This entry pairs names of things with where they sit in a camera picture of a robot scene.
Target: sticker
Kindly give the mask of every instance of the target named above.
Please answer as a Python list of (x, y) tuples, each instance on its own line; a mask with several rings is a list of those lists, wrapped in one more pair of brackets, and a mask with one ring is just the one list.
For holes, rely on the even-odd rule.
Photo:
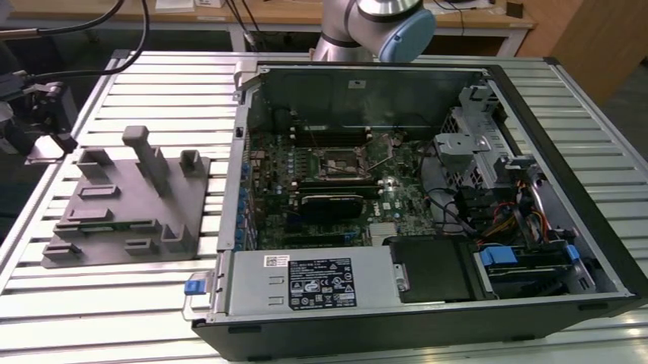
[(290, 256), (263, 256), (263, 266), (271, 267), (287, 267)]
[(225, 21), (224, 17), (196, 17), (197, 20)]
[(287, 271), (294, 311), (356, 306), (351, 258), (294, 260)]
[(348, 81), (348, 89), (363, 89), (366, 87), (364, 80), (350, 80)]

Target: slotted aluminum surface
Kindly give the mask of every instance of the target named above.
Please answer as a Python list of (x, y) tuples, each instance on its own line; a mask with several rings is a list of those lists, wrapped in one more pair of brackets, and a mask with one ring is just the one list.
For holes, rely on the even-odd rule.
[[(199, 260), (56, 270), (40, 267), (52, 226), (80, 175), (70, 165), (78, 154), (74, 153), (45, 189), (5, 268), (10, 278), (0, 295), (2, 363), (224, 362), (181, 319), (181, 291), (191, 273), (215, 265), (235, 114), (232, 71), (236, 61), (252, 58), (244, 54), (147, 52), (124, 74), (110, 77), (106, 86), (98, 87), (96, 106), (78, 121), (84, 123), (81, 147), (104, 146), (112, 158), (132, 158), (131, 150), (120, 146), (120, 133), (127, 125), (136, 124), (151, 130), (149, 142), (161, 146), (165, 156), (196, 148), (211, 158)], [(263, 59), (304, 61), (307, 57), (280, 54), (265, 55)], [(559, 70), (541, 59), (427, 57), (418, 61), (449, 65), (497, 63), (503, 67), (630, 253), (648, 271), (645, 163), (575, 86), (561, 80)], [(525, 141), (517, 130), (511, 134), (523, 149)], [(207, 297), (197, 296), (192, 306), (196, 311), (204, 310)], [(648, 310), (638, 309), (614, 318), (583, 322), (541, 340), (296, 361), (645, 362), (648, 344), (641, 340), (645, 337)]]

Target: wooden desk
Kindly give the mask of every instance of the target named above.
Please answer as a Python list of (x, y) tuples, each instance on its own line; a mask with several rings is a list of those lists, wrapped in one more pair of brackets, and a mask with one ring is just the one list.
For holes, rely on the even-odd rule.
[[(5, 22), (6, 27), (58, 27), (70, 20), (86, 20), (97, 17), (113, 4), (113, 0), (10, 0), (13, 12)], [(319, 32), (322, 4), (316, 0), (248, 0), (249, 10), (261, 30), (290, 32)], [(148, 0), (155, 8), (155, 0)], [(239, 6), (245, 23), (249, 17)], [(136, 29), (140, 26), (140, 4), (137, 0), (127, 1), (114, 19), (102, 24), (102, 28)], [(225, 30), (232, 39), (235, 52), (244, 52), (244, 39), (240, 28), (227, 7), (197, 7), (191, 13), (153, 14), (153, 29), (175, 30)], [(495, 9), (463, 11), (463, 26), (459, 13), (436, 15), (436, 35), (442, 36), (497, 36), (505, 41), (498, 55), (514, 56), (526, 32), (535, 23), (529, 18), (517, 19), (497, 14)]]

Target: open computer tower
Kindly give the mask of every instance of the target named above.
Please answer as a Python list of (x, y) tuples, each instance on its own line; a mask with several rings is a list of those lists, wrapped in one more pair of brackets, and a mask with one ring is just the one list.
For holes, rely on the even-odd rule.
[(645, 302), (499, 66), (239, 71), (211, 308), (192, 322), (225, 359), (531, 340)]

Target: warning label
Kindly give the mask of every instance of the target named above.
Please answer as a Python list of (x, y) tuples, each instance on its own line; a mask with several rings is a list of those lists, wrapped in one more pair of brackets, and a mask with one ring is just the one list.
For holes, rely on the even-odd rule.
[(355, 307), (351, 258), (288, 261), (288, 291), (295, 311)]

